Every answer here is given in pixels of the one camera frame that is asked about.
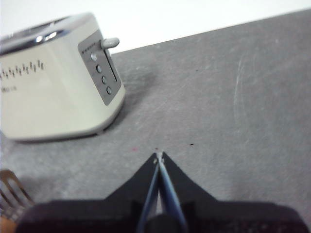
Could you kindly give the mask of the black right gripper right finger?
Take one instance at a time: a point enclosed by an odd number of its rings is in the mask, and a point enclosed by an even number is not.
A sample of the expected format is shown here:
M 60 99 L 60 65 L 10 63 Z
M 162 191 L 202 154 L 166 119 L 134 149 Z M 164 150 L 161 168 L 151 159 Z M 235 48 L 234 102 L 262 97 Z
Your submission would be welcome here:
M 161 158 L 190 233 L 303 233 L 305 222 L 288 206 L 220 200 L 205 191 L 168 156 Z

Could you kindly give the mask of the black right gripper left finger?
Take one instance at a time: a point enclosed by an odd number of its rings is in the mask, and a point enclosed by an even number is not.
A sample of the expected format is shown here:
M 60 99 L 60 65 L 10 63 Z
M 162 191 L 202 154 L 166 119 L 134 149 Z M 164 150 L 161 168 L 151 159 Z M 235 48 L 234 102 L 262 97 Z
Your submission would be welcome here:
M 153 153 L 134 175 L 104 199 L 52 200 L 31 207 L 18 233 L 133 233 L 156 170 Z

